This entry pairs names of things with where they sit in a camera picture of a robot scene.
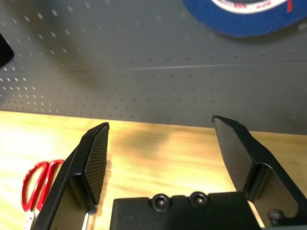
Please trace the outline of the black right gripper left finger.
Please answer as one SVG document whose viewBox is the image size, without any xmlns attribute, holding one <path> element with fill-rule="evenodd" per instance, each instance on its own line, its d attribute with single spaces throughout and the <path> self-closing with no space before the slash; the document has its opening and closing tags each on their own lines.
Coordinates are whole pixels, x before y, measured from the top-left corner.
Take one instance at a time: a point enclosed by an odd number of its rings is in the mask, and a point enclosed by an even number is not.
<svg viewBox="0 0 307 230">
<path fill-rule="evenodd" d="M 62 164 L 34 230 L 81 230 L 97 211 L 106 174 L 109 124 L 89 129 Z"/>
</svg>

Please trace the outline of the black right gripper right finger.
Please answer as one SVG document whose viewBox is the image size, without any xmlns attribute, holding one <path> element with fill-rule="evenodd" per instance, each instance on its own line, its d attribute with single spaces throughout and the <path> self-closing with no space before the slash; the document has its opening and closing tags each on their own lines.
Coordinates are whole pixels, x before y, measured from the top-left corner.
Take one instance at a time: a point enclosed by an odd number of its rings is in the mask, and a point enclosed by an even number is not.
<svg viewBox="0 0 307 230">
<path fill-rule="evenodd" d="M 212 122 L 234 187 L 260 218 L 302 220 L 303 193 L 273 154 L 237 121 L 215 115 Z"/>
</svg>

